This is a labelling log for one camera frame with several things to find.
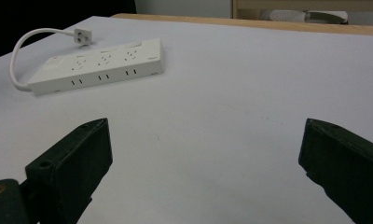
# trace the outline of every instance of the power cord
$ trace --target power cord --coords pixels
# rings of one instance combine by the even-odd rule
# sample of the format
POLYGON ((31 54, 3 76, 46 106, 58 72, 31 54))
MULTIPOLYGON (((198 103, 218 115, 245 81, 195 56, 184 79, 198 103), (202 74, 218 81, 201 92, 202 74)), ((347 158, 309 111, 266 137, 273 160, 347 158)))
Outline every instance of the power cord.
POLYGON ((9 75, 11 77, 12 83, 16 89, 19 91, 31 91, 27 84, 20 83, 15 76, 15 62, 18 51, 21 48, 21 45, 32 35, 42 34, 42 33, 55 33, 55 34, 64 34, 74 37, 74 42, 81 45, 90 45, 91 44, 91 29, 84 27, 76 27, 74 31, 64 31, 59 29, 52 28, 41 28, 35 29, 27 34, 23 35, 15 45, 15 48, 12 51, 11 63, 9 66, 9 75))

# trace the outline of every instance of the white cable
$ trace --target white cable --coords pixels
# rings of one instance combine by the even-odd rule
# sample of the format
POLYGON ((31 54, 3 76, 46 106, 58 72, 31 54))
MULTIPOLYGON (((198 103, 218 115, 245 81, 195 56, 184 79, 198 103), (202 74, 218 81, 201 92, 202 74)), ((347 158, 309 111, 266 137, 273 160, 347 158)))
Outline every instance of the white cable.
POLYGON ((21 39, 19 39, 19 41, 16 43, 15 48, 12 51, 11 64, 9 67, 9 75, 11 77, 12 83, 14 84, 16 89, 18 89, 19 91, 31 91, 31 89, 28 87, 27 84, 20 83, 15 77, 16 56, 18 54, 19 49, 21 48, 21 45, 26 39, 28 39, 32 35, 41 34, 41 33, 59 33, 59 34, 71 35, 71 36, 75 35, 75 32, 73 31, 64 31, 64 30, 51 29, 51 28, 41 28, 41 29, 30 31, 29 33, 22 36, 21 39))

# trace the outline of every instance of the white table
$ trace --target white table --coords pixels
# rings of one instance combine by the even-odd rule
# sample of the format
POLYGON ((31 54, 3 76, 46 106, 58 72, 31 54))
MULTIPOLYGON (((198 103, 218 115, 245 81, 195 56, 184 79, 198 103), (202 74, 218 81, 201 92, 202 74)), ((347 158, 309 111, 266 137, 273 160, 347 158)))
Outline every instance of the white table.
POLYGON ((0 179, 78 125, 108 118, 114 163, 78 223, 352 223, 297 164, 307 118, 373 142, 373 36, 92 17, 94 45, 52 35, 49 57, 160 37, 165 72, 35 97, 0 57, 0 179))

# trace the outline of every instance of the outlet socket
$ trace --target outlet socket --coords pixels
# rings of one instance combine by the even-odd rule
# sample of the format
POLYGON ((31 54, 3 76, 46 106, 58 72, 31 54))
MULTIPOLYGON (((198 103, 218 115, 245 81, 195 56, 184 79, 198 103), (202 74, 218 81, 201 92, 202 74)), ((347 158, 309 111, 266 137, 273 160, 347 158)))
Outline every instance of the outlet socket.
POLYGON ((160 39, 49 58, 30 78, 35 95, 163 73, 160 39))

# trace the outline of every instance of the power strip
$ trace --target power strip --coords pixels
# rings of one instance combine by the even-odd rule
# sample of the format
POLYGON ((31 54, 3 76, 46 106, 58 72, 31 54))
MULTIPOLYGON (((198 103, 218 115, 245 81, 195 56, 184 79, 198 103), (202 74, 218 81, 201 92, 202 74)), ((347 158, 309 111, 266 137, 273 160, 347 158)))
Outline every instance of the power strip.
POLYGON ((163 48, 157 38, 49 58, 28 86, 42 95, 161 73, 163 48))

